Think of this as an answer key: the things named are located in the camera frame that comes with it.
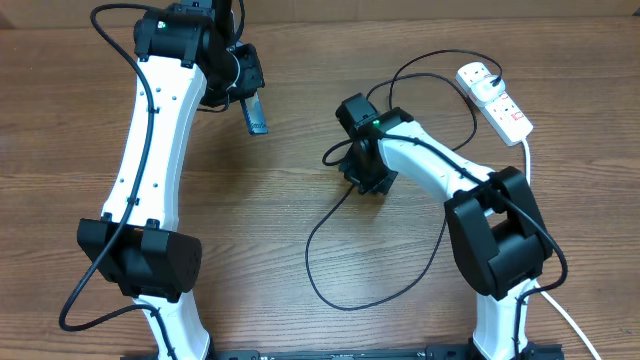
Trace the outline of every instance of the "white power cord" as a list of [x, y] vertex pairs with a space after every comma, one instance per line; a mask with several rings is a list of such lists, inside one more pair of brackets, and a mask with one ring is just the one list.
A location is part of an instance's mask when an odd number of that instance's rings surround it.
[[[524, 148], [525, 176], [527, 178], [527, 182], [529, 183], [529, 185], [531, 185], [531, 151], [529, 149], [529, 143], [527, 142], [527, 139], [522, 139], [522, 147]], [[540, 287], [537, 281], [534, 286], [537, 288]], [[598, 355], [596, 348], [593, 346], [593, 344], [591, 344], [589, 338], [587, 338], [587, 335], [584, 334], [582, 329], [580, 329], [580, 326], [578, 326], [578, 324], [571, 318], [569, 313], [560, 304], [558, 304], [558, 302], [554, 298], [552, 298], [551, 295], [549, 295], [549, 293], [547, 293], [546, 291], [542, 291], [540, 294], [545, 299], [547, 299], [551, 306], [558, 310], [560, 315], [562, 315], [565, 320], [567, 320], [576, 334], [578, 334], [582, 342], [587, 346], [587, 349], [589, 349], [589, 352], [591, 353], [593, 358], [596, 360], [602, 360], [602, 358], [600, 358], [600, 355]]]

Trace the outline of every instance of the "wooden tabletop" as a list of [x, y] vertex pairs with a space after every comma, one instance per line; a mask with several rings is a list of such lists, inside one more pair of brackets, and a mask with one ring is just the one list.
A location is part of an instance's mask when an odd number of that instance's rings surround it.
[[[132, 49], [131, 29], [113, 29]], [[417, 348], [463, 343], [475, 295], [448, 235], [425, 278], [400, 298], [359, 312], [314, 294], [305, 241], [348, 183], [320, 163], [345, 138], [340, 102], [390, 78], [403, 63], [445, 48], [473, 49], [504, 67], [508, 91], [535, 126], [533, 189], [569, 261], [552, 295], [605, 359], [640, 352], [640, 22], [637, 18], [442, 20], [249, 26], [267, 87], [270, 134], [250, 137], [237, 104], [198, 113], [180, 188], [180, 229], [200, 238], [195, 287], [218, 349], [259, 351]], [[477, 59], [441, 55], [413, 71], [453, 78]], [[118, 171], [135, 78], [93, 29], [0, 32], [0, 358], [117, 359], [155, 349], [141, 314], [81, 333], [58, 328], [60, 308], [86, 268], [81, 217], [98, 218]], [[384, 91], [373, 100], [384, 108]], [[455, 92], [436, 80], [398, 85], [395, 103], [456, 145], [472, 129]], [[479, 116], [460, 153], [494, 169], [523, 167]], [[386, 197], [352, 195], [311, 249], [320, 290], [341, 305], [400, 290], [424, 267], [442, 204], [400, 176]], [[541, 282], [555, 280], [555, 257]], [[72, 309], [80, 323], [130, 304], [95, 276]], [[537, 343], [589, 359], [567, 322], [535, 297]]]

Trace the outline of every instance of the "power outlet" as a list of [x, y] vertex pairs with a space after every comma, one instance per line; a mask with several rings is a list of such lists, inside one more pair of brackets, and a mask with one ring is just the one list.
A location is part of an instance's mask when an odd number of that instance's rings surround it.
[[494, 79], [487, 67], [481, 62], [467, 64], [458, 70], [456, 80], [476, 104], [482, 115], [489, 121], [502, 140], [509, 146], [516, 145], [533, 131], [533, 125], [516, 105], [502, 85], [496, 88], [499, 93], [482, 92], [478, 86], [485, 87], [489, 79]]

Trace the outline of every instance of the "wall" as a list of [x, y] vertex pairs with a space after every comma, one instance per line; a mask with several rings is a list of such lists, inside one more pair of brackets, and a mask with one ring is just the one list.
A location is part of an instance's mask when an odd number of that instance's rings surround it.
[[[88, 27], [91, 9], [107, 2], [0, 0], [0, 28]], [[164, 7], [174, 1], [137, 2]], [[245, 3], [248, 23], [615, 16], [631, 15], [640, 7], [638, 0], [245, 0]], [[106, 26], [131, 26], [139, 18], [136, 11], [117, 10], [103, 15], [101, 22]]]

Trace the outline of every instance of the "electrical socket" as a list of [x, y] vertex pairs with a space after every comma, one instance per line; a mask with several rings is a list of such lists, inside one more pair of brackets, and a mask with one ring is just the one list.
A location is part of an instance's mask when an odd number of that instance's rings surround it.
[[502, 89], [498, 94], [493, 93], [491, 89], [486, 92], [479, 90], [484, 89], [487, 85], [486, 83], [492, 81], [491, 79], [495, 79], [495, 75], [492, 75], [481, 62], [467, 64], [460, 68], [456, 74], [456, 80], [460, 86], [480, 109], [502, 140], [509, 146], [516, 145], [526, 139], [533, 131], [533, 125], [513, 99], [504, 91], [506, 85], [495, 87]]

